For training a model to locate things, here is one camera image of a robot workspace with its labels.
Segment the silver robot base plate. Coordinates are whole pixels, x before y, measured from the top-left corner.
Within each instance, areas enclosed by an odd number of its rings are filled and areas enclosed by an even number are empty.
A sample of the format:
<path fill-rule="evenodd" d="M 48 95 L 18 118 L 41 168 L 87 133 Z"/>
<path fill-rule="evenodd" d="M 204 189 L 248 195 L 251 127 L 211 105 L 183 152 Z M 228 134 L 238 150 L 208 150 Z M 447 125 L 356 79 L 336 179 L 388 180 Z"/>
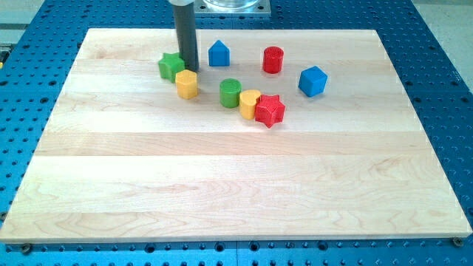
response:
<path fill-rule="evenodd" d="M 195 0 L 194 12 L 198 17 L 270 17 L 270 0 Z"/>

